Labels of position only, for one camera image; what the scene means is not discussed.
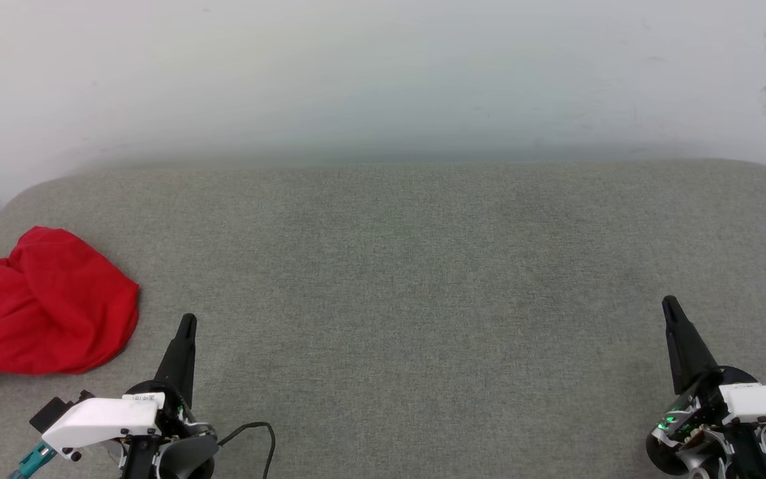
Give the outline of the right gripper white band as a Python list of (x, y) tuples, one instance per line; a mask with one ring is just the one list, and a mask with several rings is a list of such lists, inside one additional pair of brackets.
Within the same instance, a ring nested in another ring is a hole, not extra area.
[(647, 436), (651, 464), (671, 476), (766, 476), (766, 385), (718, 367), (677, 297), (662, 309), (678, 396)]

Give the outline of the grey fabric sofa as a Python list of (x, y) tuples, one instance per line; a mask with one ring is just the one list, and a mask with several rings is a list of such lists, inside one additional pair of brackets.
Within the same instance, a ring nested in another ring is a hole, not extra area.
[(125, 351), (0, 374), (0, 479), (49, 399), (119, 397), (198, 319), (193, 412), (273, 425), (269, 479), (666, 479), (662, 298), (766, 382), (766, 166), (729, 160), (109, 172), (19, 194), (140, 285)]

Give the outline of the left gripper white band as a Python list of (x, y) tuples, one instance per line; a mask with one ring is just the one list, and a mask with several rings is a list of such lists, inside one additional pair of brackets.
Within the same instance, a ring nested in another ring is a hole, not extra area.
[(190, 409), (195, 333), (197, 317), (184, 313), (153, 380), (121, 397), (76, 404), (42, 441), (72, 462), (83, 448), (103, 446), (118, 461), (120, 479), (212, 479), (217, 434)]

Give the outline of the red white basketball jersey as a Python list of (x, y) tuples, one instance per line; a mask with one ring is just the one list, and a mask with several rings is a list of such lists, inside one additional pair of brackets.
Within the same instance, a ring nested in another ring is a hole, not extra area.
[(127, 345), (139, 285), (70, 231), (36, 226), (0, 257), (0, 373), (83, 374)]

